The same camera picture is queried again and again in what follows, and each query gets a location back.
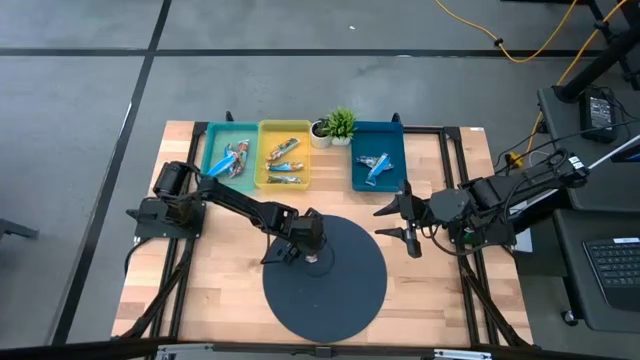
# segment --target wooden tabletop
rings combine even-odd
[[[192,121],[167,122],[151,177],[152,185],[165,161],[186,160],[193,125]],[[492,175],[484,130],[460,130],[469,178]],[[404,141],[408,177],[414,194],[428,198],[432,192],[444,189],[438,137],[407,134]],[[204,136],[198,146],[197,165],[203,148]],[[453,144],[449,144],[449,151],[457,184]],[[376,229],[404,226],[404,222],[399,216],[372,216],[392,200],[393,194],[353,191],[350,166],[349,147],[313,149],[312,180],[308,190],[262,192],[256,189],[248,194],[259,201],[278,201],[301,212],[313,207],[323,214],[346,217],[368,231],[380,246],[388,271],[382,309],[365,330],[340,344],[469,346],[456,259],[426,239],[421,240],[422,258],[412,259],[400,240],[374,234]],[[437,238],[443,244],[448,243],[446,231],[438,232]],[[157,293],[167,243],[167,239],[154,239],[132,256],[113,326],[114,335],[128,330]],[[180,339],[309,343],[280,324],[267,304],[259,264],[265,246],[264,234],[251,227],[247,219],[222,207],[207,205],[206,222],[202,237],[196,243],[191,266]],[[531,342],[513,259],[500,247],[485,249],[484,258],[494,302],[518,334]],[[477,299],[475,301],[481,339],[486,342],[482,307]],[[161,334],[168,333],[173,297],[167,304]]]

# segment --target white pot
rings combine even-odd
[[[347,146],[351,142],[351,138],[332,138],[331,143],[335,146]]]
[[[326,149],[331,145],[331,136],[327,135],[325,137],[317,137],[314,133],[313,133],[313,125],[315,125],[316,123],[319,123],[320,121],[316,121],[313,124],[311,124],[311,145],[313,145],[314,148],[316,149]]]

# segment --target desk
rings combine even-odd
[[[614,309],[606,303],[582,247],[582,242],[588,240],[637,237],[638,216],[557,210],[552,221],[567,260],[572,285],[567,290],[574,314],[584,318],[593,330],[640,333],[640,313]]]
[[[640,116],[640,95],[633,91],[615,91],[616,98],[624,105],[627,112]],[[567,104],[560,101],[553,89],[538,90],[540,108],[549,128],[552,139],[573,134],[580,131],[580,111],[578,103]],[[618,108],[615,109],[616,121],[622,116]],[[640,123],[629,124],[629,131],[633,137],[640,132]],[[611,144],[601,144],[591,140],[574,136],[560,140],[557,146],[574,152],[585,166],[589,166],[602,156],[626,141],[627,133],[624,126],[619,126],[618,137]],[[594,211],[640,211],[640,164],[614,163],[607,160],[598,165],[589,175],[587,184],[579,189],[568,189],[571,205],[576,210]]]
[[[193,125],[187,121],[167,123],[151,177],[152,185],[164,162],[186,159]],[[484,131],[462,128],[461,134],[469,178],[491,175],[491,157]],[[203,148],[204,137],[198,146],[196,164],[200,164]],[[452,144],[449,148],[450,153],[455,154]],[[408,177],[416,196],[429,197],[433,191],[445,188],[437,136],[406,134],[405,152]],[[393,194],[351,189],[349,147],[313,149],[311,156],[312,180],[307,191],[255,190],[249,195],[259,201],[278,201],[303,211],[313,206],[324,214],[347,217],[368,231],[380,246],[388,271],[382,309],[364,331],[339,344],[469,346],[456,259],[426,240],[422,241],[423,257],[412,259],[401,241],[373,233],[375,229],[404,224],[400,217],[372,216],[392,200]],[[447,243],[445,231],[438,235],[441,243]],[[166,249],[166,239],[152,240],[132,256],[113,326],[114,335],[128,330],[155,296]],[[309,343],[280,324],[267,304],[259,264],[264,250],[264,235],[246,219],[219,206],[207,205],[205,227],[196,243],[189,276],[180,324],[181,340]],[[519,335],[531,342],[512,258],[500,247],[488,248],[484,254],[493,300]],[[161,335],[168,332],[172,307],[170,298]],[[477,300],[475,309],[480,334],[486,342],[482,307]]]

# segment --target keyboard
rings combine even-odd
[[[585,241],[583,245],[607,303],[640,311],[640,238]]]

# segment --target black desk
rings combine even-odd
[[[615,90],[616,98],[627,112],[640,117],[640,94],[629,90]],[[547,122],[551,138],[580,131],[578,103],[567,104],[558,100],[553,89],[538,90],[540,108]],[[622,119],[615,110],[616,121]],[[640,123],[629,124],[633,137],[640,132]],[[624,143],[627,133],[624,126],[617,129],[618,138],[611,144],[601,144],[574,136],[558,141],[556,146],[574,152],[589,166],[602,156]],[[571,205],[577,210],[640,212],[640,163],[614,163],[607,160],[589,175],[587,185],[568,190]]]
[[[640,333],[640,312],[617,310],[606,303],[582,247],[588,240],[640,236],[640,216],[557,210],[551,221],[568,265],[567,293],[574,315],[593,330]]]

